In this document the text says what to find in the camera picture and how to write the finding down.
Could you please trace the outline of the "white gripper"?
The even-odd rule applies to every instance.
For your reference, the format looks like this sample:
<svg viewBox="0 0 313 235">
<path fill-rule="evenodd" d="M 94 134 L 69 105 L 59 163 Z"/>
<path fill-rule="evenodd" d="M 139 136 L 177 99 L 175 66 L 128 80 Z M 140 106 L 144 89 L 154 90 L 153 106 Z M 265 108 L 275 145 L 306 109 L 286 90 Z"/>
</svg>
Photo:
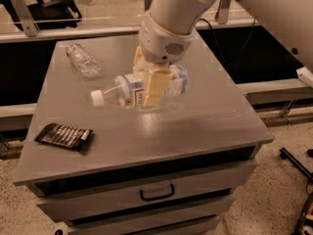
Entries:
<svg viewBox="0 0 313 235">
<path fill-rule="evenodd" d="M 186 54 L 195 34 L 194 31 L 176 34 L 157 23 L 149 12 L 146 13 L 133 61 L 133 72 L 148 71 L 143 109 L 156 107 L 172 80 L 170 69 L 150 70 L 150 63 L 177 63 Z"/>
</svg>

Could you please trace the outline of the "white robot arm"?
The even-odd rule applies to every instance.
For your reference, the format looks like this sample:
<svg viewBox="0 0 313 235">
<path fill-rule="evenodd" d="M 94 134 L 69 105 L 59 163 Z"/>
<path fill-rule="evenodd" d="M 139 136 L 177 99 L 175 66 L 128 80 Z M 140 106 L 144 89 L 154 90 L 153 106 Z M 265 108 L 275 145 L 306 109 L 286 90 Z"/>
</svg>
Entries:
<svg viewBox="0 0 313 235">
<path fill-rule="evenodd" d="M 297 76 L 312 84 L 313 0 L 152 0 L 139 29 L 134 71 L 144 76 L 142 107 L 156 107 L 169 87 L 169 66 L 180 61 L 196 36 L 196 25 L 215 10 L 219 24 L 239 8 L 256 20 L 302 63 Z"/>
</svg>

